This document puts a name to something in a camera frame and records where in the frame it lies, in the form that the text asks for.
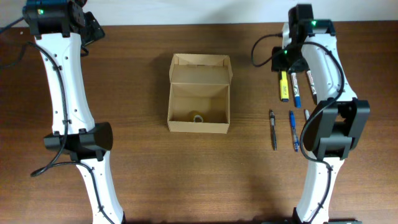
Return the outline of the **black whiteboard marker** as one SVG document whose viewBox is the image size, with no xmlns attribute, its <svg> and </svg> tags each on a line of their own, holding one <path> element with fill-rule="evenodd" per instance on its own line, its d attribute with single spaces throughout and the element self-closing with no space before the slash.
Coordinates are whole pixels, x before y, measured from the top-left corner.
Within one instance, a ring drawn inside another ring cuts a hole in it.
<svg viewBox="0 0 398 224">
<path fill-rule="evenodd" d="M 307 70 L 306 71 L 306 75 L 307 75 L 308 83 L 309 83 L 309 86 L 310 86 L 310 89 L 311 89 L 311 92 L 312 92 L 313 101 L 314 101 L 315 104 L 317 104 L 317 92 L 316 92 L 316 89 L 315 89 L 315 84 L 314 84 L 314 81 L 313 81 L 313 77 L 312 77 L 311 71 Z"/>
</svg>

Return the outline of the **yellow highlighter marker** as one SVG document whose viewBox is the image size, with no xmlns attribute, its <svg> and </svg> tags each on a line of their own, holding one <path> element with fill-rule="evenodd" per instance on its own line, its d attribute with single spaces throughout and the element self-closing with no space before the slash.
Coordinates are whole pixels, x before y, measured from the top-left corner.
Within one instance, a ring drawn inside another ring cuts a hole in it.
<svg viewBox="0 0 398 224">
<path fill-rule="evenodd" d="M 282 102 L 288 102 L 289 101 L 289 87 L 288 87 L 288 81 L 287 81 L 287 72 L 286 71 L 281 71 L 279 73 L 280 75 L 280 100 Z"/>
</svg>

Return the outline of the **blue whiteboard marker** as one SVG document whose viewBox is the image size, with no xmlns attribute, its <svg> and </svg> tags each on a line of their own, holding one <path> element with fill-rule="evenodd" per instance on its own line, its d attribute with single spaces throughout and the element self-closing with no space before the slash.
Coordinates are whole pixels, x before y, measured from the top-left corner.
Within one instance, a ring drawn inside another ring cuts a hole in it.
<svg viewBox="0 0 398 224">
<path fill-rule="evenodd" d="M 297 82 L 297 74 L 292 72 L 290 74 L 290 76 L 291 76 L 292 87 L 293 87 L 293 92 L 294 92 L 295 106 L 297 108 L 301 108 L 301 98 L 300 98 L 299 86 L 298 86 L 298 82 Z"/>
</svg>

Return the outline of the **clear yellow tape roll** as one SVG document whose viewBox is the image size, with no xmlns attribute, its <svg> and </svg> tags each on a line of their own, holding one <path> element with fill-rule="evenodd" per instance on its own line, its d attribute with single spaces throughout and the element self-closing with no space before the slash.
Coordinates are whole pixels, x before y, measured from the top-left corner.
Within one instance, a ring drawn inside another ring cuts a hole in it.
<svg viewBox="0 0 398 224">
<path fill-rule="evenodd" d="M 203 113 L 199 111 L 191 111 L 189 112 L 189 121 L 193 123 L 203 123 L 205 121 L 205 116 Z"/>
</svg>

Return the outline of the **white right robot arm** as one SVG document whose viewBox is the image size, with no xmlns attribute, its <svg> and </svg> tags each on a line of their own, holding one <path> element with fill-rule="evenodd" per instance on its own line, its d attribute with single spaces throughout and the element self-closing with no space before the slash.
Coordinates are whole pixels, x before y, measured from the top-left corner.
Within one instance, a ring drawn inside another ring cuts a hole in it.
<svg viewBox="0 0 398 224">
<path fill-rule="evenodd" d="M 288 17 L 282 28 L 282 45 L 272 50 L 271 70 L 309 70 L 317 93 L 317 106 L 304 124 L 299 141 L 308 170 L 292 223 L 328 223 L 336 176 L 358 144 L 370 105 L 358 99 L 347 81 L 333 22 L 315 19 L 311 4 L 297 4 Z"/>
</svg>

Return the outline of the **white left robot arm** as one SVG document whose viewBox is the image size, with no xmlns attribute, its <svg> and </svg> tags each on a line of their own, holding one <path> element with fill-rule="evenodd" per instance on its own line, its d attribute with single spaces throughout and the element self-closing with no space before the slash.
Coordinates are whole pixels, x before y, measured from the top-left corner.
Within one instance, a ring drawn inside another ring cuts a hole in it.
<svg viewBox="0 0 398 224">
<path fill-rule="evenodd" d="M 86 1 L 27 1 L 22 9 L 35 41 L 31 44 L 43 59 L 52 100 L 52 133 L 45 147 L 56 151 L 33 177 L 64 165 L 77 167 L 86 186 L 93 223 L 125 223 L 111 175 L 113 131 L 108 122 L 93 119 L 85 94 L 81 58 L 86 46 L 105 36 Z"/>
</svg>

